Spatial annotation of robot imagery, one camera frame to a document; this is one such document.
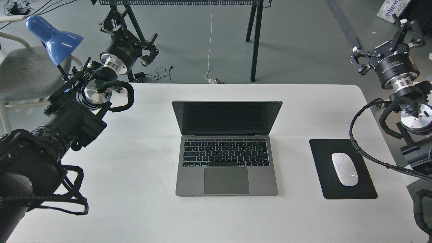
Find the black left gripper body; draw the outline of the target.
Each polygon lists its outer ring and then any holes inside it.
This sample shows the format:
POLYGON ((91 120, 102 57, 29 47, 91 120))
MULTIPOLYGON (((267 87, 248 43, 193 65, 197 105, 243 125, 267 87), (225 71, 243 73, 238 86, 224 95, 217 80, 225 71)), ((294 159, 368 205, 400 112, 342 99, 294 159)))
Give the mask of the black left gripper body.
POLYGON ((143 47, 133 34, 114 34, 100 54, 102 66, 111 68, 116 74, 128 74, 136 60, 142 56, 143 47))

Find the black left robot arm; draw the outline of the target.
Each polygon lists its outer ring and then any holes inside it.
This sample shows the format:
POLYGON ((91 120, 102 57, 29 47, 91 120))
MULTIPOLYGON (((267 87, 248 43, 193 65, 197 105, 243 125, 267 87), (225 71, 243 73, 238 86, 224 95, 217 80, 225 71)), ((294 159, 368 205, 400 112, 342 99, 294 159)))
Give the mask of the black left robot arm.
POLYGON ((1 242, 6 242, 28 211, 46 209, 45 202, 82 205, 88 214, 87 199, 80 193, 84 172, 61 159, 69 150, 79 151, 106 128, 107 112, 123 112, 133 106, 134 89, 119 75, 133 79, 136 60, 149 65, 158 55, 157 34, 146 40, 131 6, 140 0, 101 0, 110 11, 101 31, 110 34, 100 62, 85 64, 71 74, 48 98, 47 120, 34 129, 17 129, 1 137, 1 242))

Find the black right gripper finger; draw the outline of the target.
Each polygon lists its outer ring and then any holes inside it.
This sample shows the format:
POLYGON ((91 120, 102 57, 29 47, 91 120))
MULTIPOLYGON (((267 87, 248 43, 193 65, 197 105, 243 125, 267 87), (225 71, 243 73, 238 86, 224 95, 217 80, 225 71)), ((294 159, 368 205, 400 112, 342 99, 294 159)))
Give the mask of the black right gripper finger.
POLYGON ((398 29, 392 40, 390 40, 388 51, 396 51, 398 47, 402 46, 409 50, 411 48, 422 47, 426 44, 419 22, 417 20, 400 20, 397 15, 392 15, 392 18, 394 19, 395 24, 398 25, 398 29), (406 44, 404 41, 408 33, 411 35, 409 37, 409 43, 406 44))
POLYGON ((364 76, 370 69, 373 69, 378 65, 378 62, 382 60, 384 54, 377 52, 376 50, 363 49, 356 37, 353 37, 352 40, 354 47, 352 48, 350 62, 356 71, 360 75, 364 76))

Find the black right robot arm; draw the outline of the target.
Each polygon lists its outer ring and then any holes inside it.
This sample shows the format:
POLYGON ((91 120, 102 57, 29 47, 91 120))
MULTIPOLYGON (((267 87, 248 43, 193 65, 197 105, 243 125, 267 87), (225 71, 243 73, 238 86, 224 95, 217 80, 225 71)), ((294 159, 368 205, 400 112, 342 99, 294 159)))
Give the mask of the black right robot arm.
POLYGON ((431 122, 428 105, 431 82, 413 84, 419 70, 409 55, 410 48, 425 45, 417 20, 399 20, 392 15, 398 29, 392 40, 373 50, 361 48, 355 39, 350 61, 361 75, 372 69, 383 89, 394 91, 379 123, 386 134, 404 139, 401 153, 414 171, 431 174, 431 122))

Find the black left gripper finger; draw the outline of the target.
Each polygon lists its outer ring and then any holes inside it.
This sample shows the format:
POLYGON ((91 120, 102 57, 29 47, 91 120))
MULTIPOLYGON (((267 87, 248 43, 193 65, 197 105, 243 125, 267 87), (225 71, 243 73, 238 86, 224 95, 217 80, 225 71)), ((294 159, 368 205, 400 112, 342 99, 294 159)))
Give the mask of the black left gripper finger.
POLYGON ((104 21, 99 23, 99 29, 101 32, 114 35, 115 28, 120 26, 120 30, 123 32, 121 35, 124 38, 129 38, 130 34, 128 34, 128 28, 125 22, 125 16, 130 12, 130 5, 124 5, 124 12, 120 13, 118 11, 117 5, 109 5, 110 11, 105 17, 104 21))
POLYGON ((144 40, 142 42, 142 50, 148 51, 149 54, 144 54, 140 57, 140 62, 142 66, 146 67, 153 62, 153 60, 159 54, 159 50, 157 48, 156 39, 158 34, 155 33, 150 40, 144 40))

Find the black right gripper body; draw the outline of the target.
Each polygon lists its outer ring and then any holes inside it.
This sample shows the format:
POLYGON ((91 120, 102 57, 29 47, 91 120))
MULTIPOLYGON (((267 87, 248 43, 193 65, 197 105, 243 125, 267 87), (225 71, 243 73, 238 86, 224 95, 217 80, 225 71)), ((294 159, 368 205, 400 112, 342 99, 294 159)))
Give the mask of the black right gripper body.
POLYGON ((382 44, 375 48, 381 54, 371 58, 371 67, 374 69, 383 89, 391 89, 390 80, 398 75, 407 74, 415 80, 420 72, 409 55, 409 45, 398 44, 389 51, 389 44, 382 44))

